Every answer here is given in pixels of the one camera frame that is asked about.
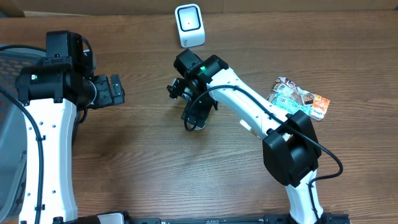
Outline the teal snack packet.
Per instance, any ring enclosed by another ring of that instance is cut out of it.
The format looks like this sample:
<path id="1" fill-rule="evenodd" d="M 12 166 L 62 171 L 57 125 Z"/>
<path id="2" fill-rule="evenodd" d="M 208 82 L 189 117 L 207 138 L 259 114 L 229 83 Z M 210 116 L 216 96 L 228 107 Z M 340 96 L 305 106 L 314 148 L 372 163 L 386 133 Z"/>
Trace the teal snack packet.
<path id="1" fill-rule="evenodd" d="M 301 110 L 305 114 L 310 115 L 312 112 L 311 106 L 303 106 L 298 104 L 295 100 L 284 96 L 281 93 L 273 93 L 268 97 L 268 100 L 279 108 L 288 111 L 290 114 L 295 114 L 297 111 Z"/>

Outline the beige brown snack pouch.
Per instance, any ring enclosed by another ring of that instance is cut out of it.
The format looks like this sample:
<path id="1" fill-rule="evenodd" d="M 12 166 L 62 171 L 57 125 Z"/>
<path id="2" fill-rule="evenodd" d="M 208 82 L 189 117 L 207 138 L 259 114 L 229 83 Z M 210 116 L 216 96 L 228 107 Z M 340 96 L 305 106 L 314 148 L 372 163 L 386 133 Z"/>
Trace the beige brown snack pouch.
<path id="1" fill-rule="evenodd" d="M 278 77 L 276 79 L 272 87 L 271 93 L 268 95 L 268 97 L 273 93 L 281 93 L 291 100 L 295 100 L 298 104 L 303 106 L 312 106 L 313 100 L 316 95 L 307 90 L 301 89 L 292 80 L 289 80 L 286 77 Z"/>

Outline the small orange white box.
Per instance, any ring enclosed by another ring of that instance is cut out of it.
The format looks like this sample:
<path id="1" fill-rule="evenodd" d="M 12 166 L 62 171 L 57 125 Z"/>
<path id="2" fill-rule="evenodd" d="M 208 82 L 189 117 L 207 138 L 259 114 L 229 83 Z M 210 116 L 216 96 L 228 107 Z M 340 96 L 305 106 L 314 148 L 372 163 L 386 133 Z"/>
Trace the small orange white box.
<path id="1" fill-rule="evenodd" d="M 321 121 L 327 112 L 330 100 L 320 95 L 315 95 L 313 104 L 311 106 L 310 117 L 317 121 Z"/>

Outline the green capped bottle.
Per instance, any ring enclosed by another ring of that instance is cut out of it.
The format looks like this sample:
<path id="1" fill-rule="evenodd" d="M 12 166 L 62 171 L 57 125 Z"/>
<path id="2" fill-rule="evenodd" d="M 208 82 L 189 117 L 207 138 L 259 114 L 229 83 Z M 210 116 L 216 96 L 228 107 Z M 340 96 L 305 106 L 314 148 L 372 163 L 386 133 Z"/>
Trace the green capped bottle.
<path id="1" fill-rule="evenodd" d="M 204 129 L 204 128 L 206 127 L 206 124 L 207 124 L 207 120 L 204 120 L 204 122 L 198 124 L 198 125 L 195 127 L 195 130 L 202 130 L 202 129 Z"/>

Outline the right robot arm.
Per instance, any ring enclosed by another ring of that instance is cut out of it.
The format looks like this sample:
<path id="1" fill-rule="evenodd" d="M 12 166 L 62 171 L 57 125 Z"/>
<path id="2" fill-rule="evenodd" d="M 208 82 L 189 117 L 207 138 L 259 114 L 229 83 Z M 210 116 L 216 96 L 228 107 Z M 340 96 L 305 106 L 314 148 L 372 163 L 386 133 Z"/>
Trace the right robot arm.
<path id="1" fill-rule="evenodd" d="M 167 87 L 170 97 L 187 101 L 182 120 L 187 131 L 204 128 L 211 109 L 222 103 L 262 141 L 264 165 L 285 186 L 293 223 L 322 223 L 315 185 L 321 149 L 310 117 L 278 108 L 240 79 L 222 59 L 202 60 L 186 49 L 176 56 L 181 75 Z"/>

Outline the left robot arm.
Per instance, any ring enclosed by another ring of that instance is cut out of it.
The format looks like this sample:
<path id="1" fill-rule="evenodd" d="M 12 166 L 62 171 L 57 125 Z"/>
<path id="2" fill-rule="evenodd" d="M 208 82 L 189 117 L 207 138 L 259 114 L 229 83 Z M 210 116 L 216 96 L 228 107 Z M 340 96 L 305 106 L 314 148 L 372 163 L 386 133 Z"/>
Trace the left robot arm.
<path id="1" fill-rule="evenodd" d="M 20 223 L 128 223 L 126 212 L 79 217 L 72 184 L 72 145 L 79 111 L 124 103 L 118 75 L 95 75 L 88 41 L 68 30 L 46 34 L 41 65 L 16 81 L 27 133 L 26 185 Z"/>

